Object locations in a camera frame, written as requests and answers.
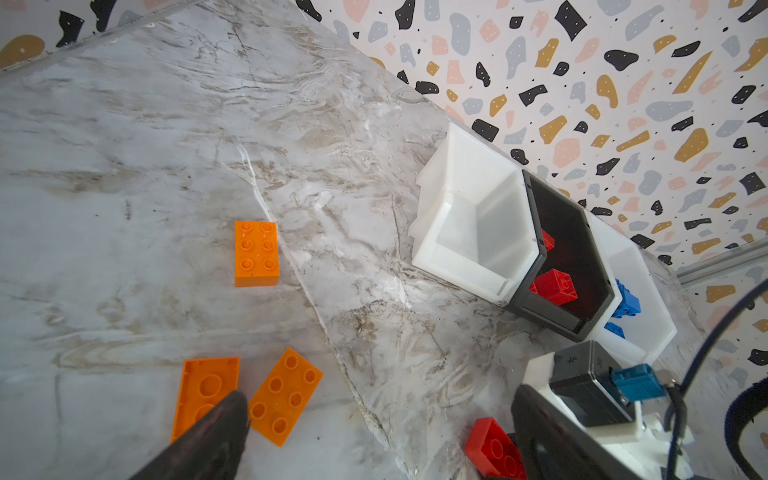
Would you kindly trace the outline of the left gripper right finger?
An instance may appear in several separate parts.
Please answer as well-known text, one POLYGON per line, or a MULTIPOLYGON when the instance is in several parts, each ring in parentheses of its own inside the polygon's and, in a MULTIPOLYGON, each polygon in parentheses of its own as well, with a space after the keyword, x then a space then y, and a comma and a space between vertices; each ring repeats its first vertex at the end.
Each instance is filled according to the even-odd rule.
POLYGON ((529 385, 511 413, 529 479, 636 479, 638 476, 529 385))

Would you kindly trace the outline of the red square lego brick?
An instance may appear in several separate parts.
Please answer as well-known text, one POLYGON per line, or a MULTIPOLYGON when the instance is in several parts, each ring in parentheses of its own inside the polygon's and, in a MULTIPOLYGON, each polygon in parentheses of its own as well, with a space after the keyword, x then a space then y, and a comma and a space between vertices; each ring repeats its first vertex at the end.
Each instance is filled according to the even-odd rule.
POLYGON ((529 291, 559 306, 578 299, 571 276, 557 269, 538 275, 529 291))

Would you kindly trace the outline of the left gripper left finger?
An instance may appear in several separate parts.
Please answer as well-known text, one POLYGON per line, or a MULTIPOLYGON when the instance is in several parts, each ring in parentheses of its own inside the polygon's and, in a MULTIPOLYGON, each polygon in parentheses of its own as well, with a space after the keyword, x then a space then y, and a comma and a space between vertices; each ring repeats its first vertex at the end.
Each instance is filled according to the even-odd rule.
POLYGON ((248 403, 237 390, 131 479, 234 479, 250 428, 248 403))

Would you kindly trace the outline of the blue lego brick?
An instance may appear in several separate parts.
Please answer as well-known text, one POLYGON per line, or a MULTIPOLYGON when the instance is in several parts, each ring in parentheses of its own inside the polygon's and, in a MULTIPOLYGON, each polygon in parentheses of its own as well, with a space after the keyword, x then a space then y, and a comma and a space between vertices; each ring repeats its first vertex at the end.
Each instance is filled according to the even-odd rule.
POLYGON ((626 338, 624 330, 622 329, 622 327, 617 325, 617 324, 615 324, 615 323, 613 323, 613 322, 607 322, 604 325, 604 328, 606 330, 608 330, 609 332, 617 335, 620 338, 626 338))
POLYGON ((616 280, 621 294, 621 301, 612 314, 613 318, 623 318, 625 316, 634 317, 641 312, 639 299, 633 295, 619 280, 616 280))

